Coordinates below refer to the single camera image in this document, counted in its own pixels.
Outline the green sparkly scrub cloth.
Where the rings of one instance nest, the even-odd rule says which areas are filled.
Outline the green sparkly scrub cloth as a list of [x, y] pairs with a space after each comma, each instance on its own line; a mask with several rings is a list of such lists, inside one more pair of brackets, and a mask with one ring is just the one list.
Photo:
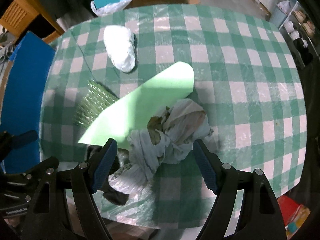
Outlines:
[[89, 80], [88, 93], [76, 108], [74, 124], [83, 128], [89, 128], [103, 110], [114, 104], [118, 99], [117, 96], [102, 84]]

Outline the patterned white cloth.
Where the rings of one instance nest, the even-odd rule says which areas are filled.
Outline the patterned white cloth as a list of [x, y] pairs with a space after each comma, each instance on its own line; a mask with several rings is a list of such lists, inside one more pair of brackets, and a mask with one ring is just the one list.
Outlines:
[[109, 185], [124, 194], [142, 191], [162, 164], [180, 163], [194, 141], [212, 132], [206, 111], [191, 99], [160, 108], [146, 128], [133, 130], [127, 137], [129, 160], [109, 176]]

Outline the white fluffy sock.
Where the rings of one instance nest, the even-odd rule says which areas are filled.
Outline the white fluffy sock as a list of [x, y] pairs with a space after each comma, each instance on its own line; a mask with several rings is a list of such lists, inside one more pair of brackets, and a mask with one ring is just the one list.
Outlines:
[[122, 25], [107, 25], [103, 42], [112, 64], [121, 72], [129, 73], [136, 65], [135, 35]]

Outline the red box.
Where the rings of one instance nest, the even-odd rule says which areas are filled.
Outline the red box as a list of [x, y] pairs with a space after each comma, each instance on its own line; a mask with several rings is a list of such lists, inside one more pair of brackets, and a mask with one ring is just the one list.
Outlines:
[[310, 210], [286, 195], [280, 196], [277, 202], [284, 220], [287, 239], [291, 239], [310, 215]]

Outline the blue cardboard box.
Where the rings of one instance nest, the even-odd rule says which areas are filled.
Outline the blue cardboard box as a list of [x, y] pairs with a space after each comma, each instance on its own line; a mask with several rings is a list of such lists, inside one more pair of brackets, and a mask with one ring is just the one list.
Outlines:
[[10, 57], [13, 63], [1, 112], [1, 131], [20, 135], [35, 130], [40, 136], [40, 111], [55, 50], [27, 32]]

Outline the wooden louvered wardrobe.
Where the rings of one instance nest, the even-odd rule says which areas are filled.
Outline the wooden louvered wardrobe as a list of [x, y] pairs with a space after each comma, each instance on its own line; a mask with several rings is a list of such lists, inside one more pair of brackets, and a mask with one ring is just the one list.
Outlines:
[[54, 28], [52, 33], [42, 39], [47, 44], [65, 32], [45, 10], [40, 0], [13, 0], [1, 17], [1, 25], [16, 37], [16, 42], [39, 15]]

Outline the green checkered tablecloth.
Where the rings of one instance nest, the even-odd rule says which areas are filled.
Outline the green checkered tablecloth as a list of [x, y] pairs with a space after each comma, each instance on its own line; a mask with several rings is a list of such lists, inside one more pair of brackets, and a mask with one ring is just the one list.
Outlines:
[[[107, 55], [107, 25], [135, 35], [136, 65], [129, 73]], [[204, 108], [213, 129], [207, 147], [236, 169], [262, 169], [276, 196], [299, 183], [307, 136], [304, 95], [274, 24], [216, 7], [155, 5], [73, 26], [55, 46], [41, 110], [41, 159], [84, 160], [74, 115], [89, 80], [123, 97], [183, 61], [194, 70], [190, 98]]]

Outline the white plastic bag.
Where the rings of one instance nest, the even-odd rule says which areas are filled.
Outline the white plastic bag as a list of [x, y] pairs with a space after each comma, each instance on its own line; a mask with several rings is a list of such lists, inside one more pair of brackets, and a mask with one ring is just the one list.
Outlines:
[[92, 1], [91, 9], [95, 15], [97, 15], [98, 17], [103, 17], [124, 10], [131, 2], [132, 0], [121, 0], [116, 3], [109, 3], [104, 7], [97, 8], [95, 2]]

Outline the shoe rack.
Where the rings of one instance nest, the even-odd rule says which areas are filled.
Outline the shoe rack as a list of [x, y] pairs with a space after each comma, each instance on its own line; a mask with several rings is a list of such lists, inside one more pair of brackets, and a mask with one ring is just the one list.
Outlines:
[[283, 35], [298, 68], [303, 69], [319, 58], [319, 30], [298, 1], [276, 4], [270, 22]]

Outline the brown cardboard box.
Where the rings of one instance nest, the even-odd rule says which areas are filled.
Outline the brown cardboard box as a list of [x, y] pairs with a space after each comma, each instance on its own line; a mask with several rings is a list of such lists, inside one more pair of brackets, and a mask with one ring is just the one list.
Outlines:
[[132, 0], [125, 9], [160, 5], [160, 4], [200, 4], [200, 0]]

